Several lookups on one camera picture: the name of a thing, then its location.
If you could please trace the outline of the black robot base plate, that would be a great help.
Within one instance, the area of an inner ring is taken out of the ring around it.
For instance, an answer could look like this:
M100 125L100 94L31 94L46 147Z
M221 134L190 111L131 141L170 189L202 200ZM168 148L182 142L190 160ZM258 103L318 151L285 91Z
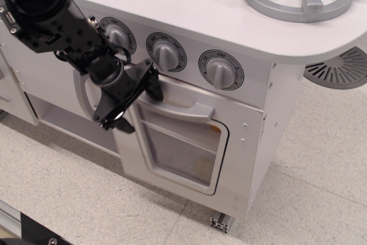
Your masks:
M37 245L71 245L68 240L21 213L21 239Z

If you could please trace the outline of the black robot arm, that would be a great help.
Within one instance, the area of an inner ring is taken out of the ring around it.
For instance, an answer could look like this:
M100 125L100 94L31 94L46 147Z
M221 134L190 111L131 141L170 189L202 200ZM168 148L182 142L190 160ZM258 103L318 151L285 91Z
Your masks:
M92 117L103 129L134 132L124 113L146 92L163 100L158 71L144 60L121 60L126 49L111 43L93 17L86 17L73 0L1 0L1 19L8 31L36 53L52 52L88 75L101 89Z

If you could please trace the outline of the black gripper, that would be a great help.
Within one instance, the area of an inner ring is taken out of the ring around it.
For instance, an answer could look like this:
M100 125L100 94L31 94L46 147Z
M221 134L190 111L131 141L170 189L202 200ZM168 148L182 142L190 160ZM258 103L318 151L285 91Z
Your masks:
M123 115L143 92L153 100L163 102L164 95L158 75L153 61L149 59L127 69L118 61L118 69L112 75L104 80L92 81L101 89L101 98L93 121L105 130L117 128L132 134L135 128Z

